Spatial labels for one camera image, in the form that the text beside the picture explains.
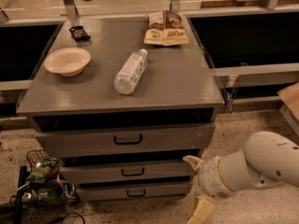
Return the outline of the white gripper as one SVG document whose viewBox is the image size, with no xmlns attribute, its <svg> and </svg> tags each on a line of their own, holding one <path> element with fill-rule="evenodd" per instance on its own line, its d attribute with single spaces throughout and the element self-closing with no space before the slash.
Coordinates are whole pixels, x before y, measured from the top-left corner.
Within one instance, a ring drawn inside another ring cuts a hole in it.
<svg viewBox="0 0 299 224">
<path fill-rule="evenodd" d="M 198 182 L 205 194 L 216 199 L 226 199 L 235 195 L 222 181 L 219 169 L 221 158 L 219 156 L 203 161 L 199 157 L 187 155 L 183 157 L 183 160 L 198 173 Z M 216 206 L 214 200 L 210 197 L 196 197 L 197 205 L 187 224 L 205 224 Z"/>
</svg>

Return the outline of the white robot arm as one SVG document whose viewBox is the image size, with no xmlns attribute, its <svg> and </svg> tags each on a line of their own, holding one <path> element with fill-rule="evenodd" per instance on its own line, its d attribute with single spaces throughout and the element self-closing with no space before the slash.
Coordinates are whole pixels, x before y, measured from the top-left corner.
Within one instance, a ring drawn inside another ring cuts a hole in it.
<svg viewBox="0 0 299 224">
<path fill-rule="evenodd" d="M 196 198 L 187 224 L 204 224 L 218 199 L 243 189 L 271 189 L 284 184 L 299 187 L 299 146 L 277 133 L 254 133 L 241 150 L 225 157 L 204 161 L 188 155 L 183 160 L 197 173 L 198 186 L 205 193 Z"/>
</svg>

